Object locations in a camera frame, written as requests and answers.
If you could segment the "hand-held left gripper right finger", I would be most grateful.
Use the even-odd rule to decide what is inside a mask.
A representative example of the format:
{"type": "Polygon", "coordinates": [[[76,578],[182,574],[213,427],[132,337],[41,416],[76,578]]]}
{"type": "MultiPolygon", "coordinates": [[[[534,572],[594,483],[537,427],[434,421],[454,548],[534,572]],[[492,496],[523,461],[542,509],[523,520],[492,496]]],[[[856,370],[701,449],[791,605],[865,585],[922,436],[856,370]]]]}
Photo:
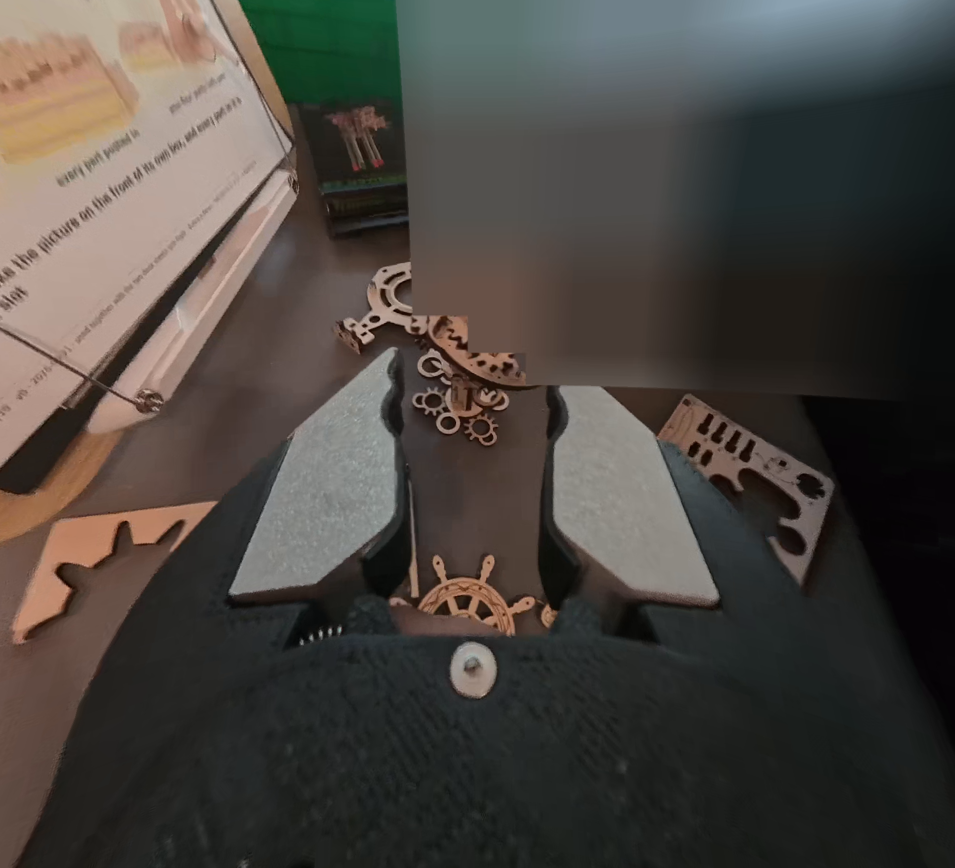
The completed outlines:
{"type": "Polygon", "coordinates": [[[714,608],[719,593],[653,432],[606,390],[551,386],[539,571],[555,609],[581,590],[714,608]]]}

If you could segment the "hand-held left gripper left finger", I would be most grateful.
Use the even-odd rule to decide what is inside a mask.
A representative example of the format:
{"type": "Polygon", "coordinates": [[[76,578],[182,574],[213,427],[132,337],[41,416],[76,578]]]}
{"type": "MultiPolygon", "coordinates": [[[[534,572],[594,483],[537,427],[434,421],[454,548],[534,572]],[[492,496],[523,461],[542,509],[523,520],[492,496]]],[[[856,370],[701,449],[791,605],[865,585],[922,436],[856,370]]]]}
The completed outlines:
{"type": "Polygon", "coordinates": [[[404,374],[389,349],[291,436],[229,590],[236,601],[294,599],[357,563],[387,597],[411,565],[404,374]]]}

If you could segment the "cluster of small wooden gears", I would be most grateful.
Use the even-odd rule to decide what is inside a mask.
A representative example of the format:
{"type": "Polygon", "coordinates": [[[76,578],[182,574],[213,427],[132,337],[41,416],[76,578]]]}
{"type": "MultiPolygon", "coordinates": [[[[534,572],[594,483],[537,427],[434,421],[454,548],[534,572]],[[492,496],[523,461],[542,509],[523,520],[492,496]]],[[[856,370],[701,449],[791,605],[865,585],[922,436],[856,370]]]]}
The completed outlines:
{"type": "Polygon", "coordinates": [[[429,417],[434,422],[436,430],[443,435],[451,436],[463,432],[471,442],[484,447],[493,446],[497,441],[498,430],[495,415],[508,409],[510,404],[508,393],[503,389],[477,382],[480,385],[477,397],[483,410],[475,417],[459,420],[449,412],[446,403],[450,379],[456,373],[451,365],[436,349],[432,349],[420,356],[416,366],[419,375],[432,381],[432,384],[412,396],[412,407],[429,417]]]}

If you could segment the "black model kit box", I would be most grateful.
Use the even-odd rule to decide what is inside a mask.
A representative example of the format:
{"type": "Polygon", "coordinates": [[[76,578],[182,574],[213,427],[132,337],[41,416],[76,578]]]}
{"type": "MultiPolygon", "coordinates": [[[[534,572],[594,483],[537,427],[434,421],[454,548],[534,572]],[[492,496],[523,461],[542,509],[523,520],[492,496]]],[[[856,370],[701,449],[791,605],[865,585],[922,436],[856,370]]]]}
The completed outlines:
{"type": "Polygon", "coordinates": [[[386,99],[302,104],[299,114],[331,238],[406,225],[401,107],[386,99]]]}

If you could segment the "wooden cutout sheet with slots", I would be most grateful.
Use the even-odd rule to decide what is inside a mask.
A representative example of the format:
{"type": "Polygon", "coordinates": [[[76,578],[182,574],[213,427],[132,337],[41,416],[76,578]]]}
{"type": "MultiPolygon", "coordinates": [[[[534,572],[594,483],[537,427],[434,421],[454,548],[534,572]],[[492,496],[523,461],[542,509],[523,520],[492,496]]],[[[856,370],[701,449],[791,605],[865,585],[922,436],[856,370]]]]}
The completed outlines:
{"type": "Polygon", "coordinates": [[[682,397],[658,439],[675,445],[707,480],[723,480],[735,494],[760,480],[785,497],[794,512],[780,516],[777,528],[798,545],[789,549],[778,535],[767,541],[793,579],[805,585],[835,491],[828,476],[691,394],[682,397]]]}

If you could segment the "wooden ship wheel part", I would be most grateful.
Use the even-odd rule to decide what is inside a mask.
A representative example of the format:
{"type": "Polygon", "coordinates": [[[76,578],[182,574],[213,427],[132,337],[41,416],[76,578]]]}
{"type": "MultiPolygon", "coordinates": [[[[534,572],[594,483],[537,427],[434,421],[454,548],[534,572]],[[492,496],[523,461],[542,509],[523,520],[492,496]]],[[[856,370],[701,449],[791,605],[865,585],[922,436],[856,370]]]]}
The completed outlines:
{"type": "Polygon", "coordinates": [[[443,557],[435,554],[432,567],[436,585],[420,598],[392,596],[392,608],[410,608],[431,616],[467,620],[512,637],[517,632],[517,617],[537,613],[543,604],[531,595],[505,599],[493,586],[496,560],[492,554],[481,558],[477,575],[450,575],[443,557]]]}

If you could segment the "wooden gear plate part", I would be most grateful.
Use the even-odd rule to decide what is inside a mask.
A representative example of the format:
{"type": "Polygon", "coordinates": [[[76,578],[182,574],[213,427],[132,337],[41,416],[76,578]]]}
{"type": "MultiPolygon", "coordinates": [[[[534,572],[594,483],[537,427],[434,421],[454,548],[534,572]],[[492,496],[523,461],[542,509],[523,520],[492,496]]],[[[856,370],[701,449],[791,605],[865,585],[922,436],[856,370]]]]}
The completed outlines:
{"type": "Polygon", "coordinates": [[[412,315],[409,332],[429,349],[436,349],[456,373],[487,386],[531,387],[519,357],[511,352],[469,348],[469,320],[464,315],[412,315]]]}

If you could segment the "white book stand ledge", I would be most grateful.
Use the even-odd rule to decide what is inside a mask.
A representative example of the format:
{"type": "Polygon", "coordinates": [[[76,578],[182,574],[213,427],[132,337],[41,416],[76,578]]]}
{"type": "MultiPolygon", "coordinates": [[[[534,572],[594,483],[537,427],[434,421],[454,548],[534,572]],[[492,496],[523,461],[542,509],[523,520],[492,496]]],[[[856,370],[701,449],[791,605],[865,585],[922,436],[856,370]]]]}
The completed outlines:
{"type": "Polygon", "coordinates": [[[133,396],[159,392],[167,405],[293,206],[288,173],[278,168],[235,215],[216,249],[161,324],[119,375],[115,388],[133,396]]]}

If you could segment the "printed instruction sheet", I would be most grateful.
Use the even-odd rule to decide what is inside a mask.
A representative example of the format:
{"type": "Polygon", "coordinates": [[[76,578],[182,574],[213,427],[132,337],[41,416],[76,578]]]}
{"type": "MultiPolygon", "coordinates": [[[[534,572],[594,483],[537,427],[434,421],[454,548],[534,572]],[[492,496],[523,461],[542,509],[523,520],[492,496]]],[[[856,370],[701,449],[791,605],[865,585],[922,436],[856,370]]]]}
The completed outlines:
{"type": "Polygon", "coordinates": [[[217,0],[1,0],[2,462],[287,159],[217,0]]]}

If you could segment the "green plastic bin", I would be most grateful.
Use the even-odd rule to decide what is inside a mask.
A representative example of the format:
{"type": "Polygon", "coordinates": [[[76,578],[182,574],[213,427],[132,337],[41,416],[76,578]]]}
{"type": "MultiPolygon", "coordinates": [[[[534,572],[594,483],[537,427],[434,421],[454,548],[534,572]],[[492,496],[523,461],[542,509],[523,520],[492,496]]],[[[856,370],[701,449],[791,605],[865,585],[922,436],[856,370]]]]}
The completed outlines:
{"type": "Polygon", "coordinates": [[[239,0],[287,103],[401,103],[395,0],[239,0]]]}

